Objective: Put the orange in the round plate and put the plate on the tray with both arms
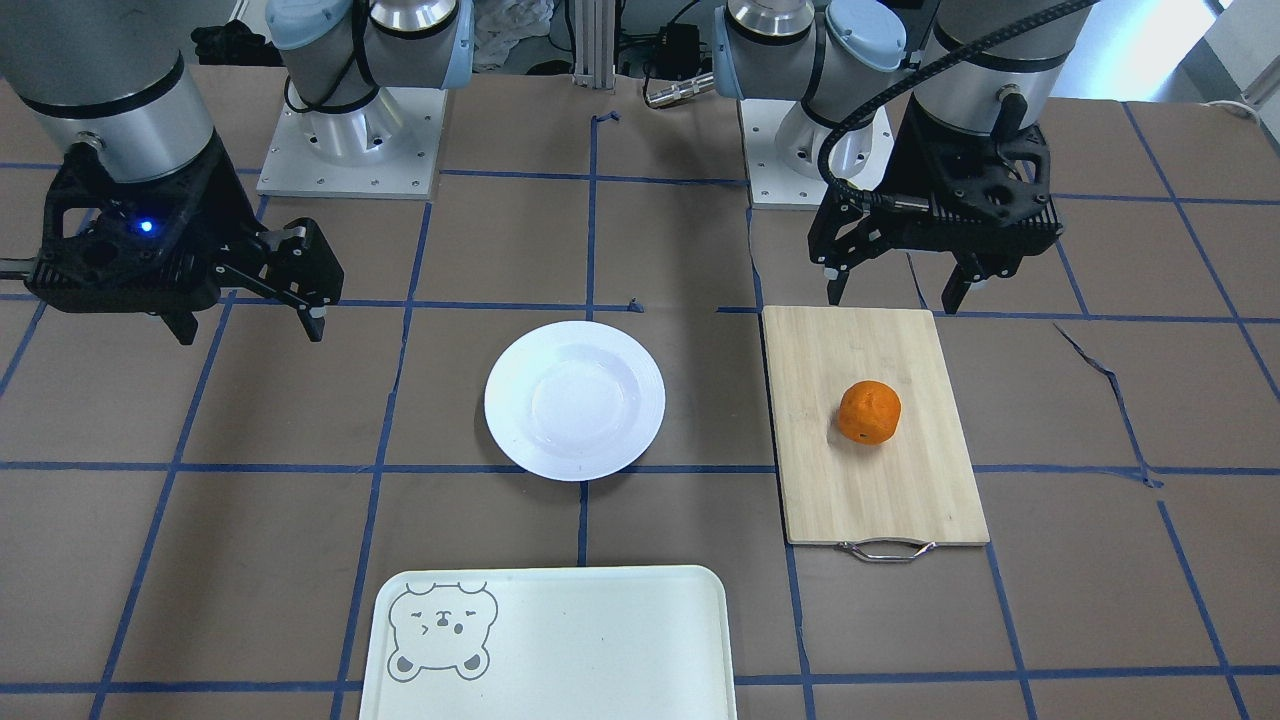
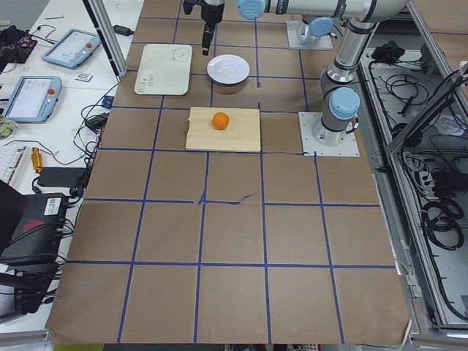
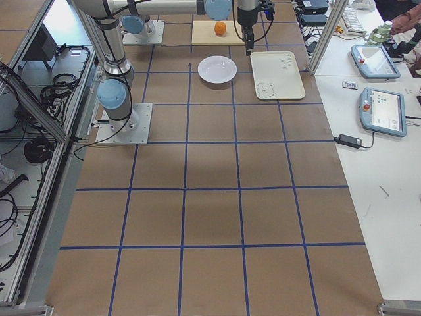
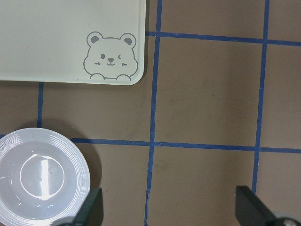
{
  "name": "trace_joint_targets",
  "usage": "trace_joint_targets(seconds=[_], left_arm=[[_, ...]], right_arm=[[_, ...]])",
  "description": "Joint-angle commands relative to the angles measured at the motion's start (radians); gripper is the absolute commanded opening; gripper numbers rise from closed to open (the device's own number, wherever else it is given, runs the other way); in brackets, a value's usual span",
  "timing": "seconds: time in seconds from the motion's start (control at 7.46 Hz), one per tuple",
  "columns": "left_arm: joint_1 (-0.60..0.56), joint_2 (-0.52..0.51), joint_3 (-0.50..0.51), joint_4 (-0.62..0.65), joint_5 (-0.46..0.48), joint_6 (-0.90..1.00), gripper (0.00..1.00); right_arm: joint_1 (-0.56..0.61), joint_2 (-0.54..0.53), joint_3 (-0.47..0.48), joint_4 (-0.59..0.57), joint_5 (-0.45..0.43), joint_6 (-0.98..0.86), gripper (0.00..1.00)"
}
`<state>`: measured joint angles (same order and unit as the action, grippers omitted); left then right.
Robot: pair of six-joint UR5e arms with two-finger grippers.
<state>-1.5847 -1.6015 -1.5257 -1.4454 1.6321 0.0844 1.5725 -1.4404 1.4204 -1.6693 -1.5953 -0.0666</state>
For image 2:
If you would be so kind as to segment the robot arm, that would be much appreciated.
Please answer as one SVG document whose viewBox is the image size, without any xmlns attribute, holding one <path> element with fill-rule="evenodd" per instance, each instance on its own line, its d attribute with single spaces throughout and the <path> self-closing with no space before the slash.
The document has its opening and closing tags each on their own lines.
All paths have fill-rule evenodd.
<svg viewBox="0 0 468 351">
<path fill-rule="evenodd" d="M 333 27 L 332 18 L 316 15 L 302 15 L 301 23 L 296 29 L 296 37 L 301 46 L 316 44 L 330 34 Z"/>
<path fill-rule="evenodd" d="M 320 78 L 325 110 L 312 127 L 312 136 L 318 143 L 337 146 L 361 105 L 361 98 L 350 84 L 364 49 L 378 24 L 398 14 L 406 4 L 406 1 L 237 1 L 236 8 L 247 20 L 265 13 L 347 20 L 334 61 Z"/>
</svg>

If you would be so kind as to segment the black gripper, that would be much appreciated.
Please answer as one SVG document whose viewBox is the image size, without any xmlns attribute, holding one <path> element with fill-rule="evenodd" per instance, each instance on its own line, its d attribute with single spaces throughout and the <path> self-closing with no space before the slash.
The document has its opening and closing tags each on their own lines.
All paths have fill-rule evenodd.
<svg viewBox="0 0 468 351">
<path fill-rule="evenodd" d="M 213 39 L 213 26 L 222 21 L 224 12 L 224 0 L 184 0 L 183 9 L 185 15 L 190 15 L 195 5 L 201 8 L 201 18 L 205 22 L 202 35 L 202 55 L 209 54 Z"/>
</svg>

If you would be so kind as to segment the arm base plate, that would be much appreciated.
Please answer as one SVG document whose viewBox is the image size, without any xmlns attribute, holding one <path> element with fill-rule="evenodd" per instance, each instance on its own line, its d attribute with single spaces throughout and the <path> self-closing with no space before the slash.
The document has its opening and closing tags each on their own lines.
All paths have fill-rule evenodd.
<svg viewBox="0 0 468 351">
<path fill-rule="evenodd" d="M 333 21 L 327 17 L 315 18 L 310 23 L 288 20 L 287 38 L 290 49 L 332 51 Z"/>
<path fill-rule="evenodd" d="M 322 125 L 322 113 L 300 112 L 298 118 L 303 153 L 306 156 L 360 156 L 351 121 L 345 130 L 332 132 Z"/>
</svg>

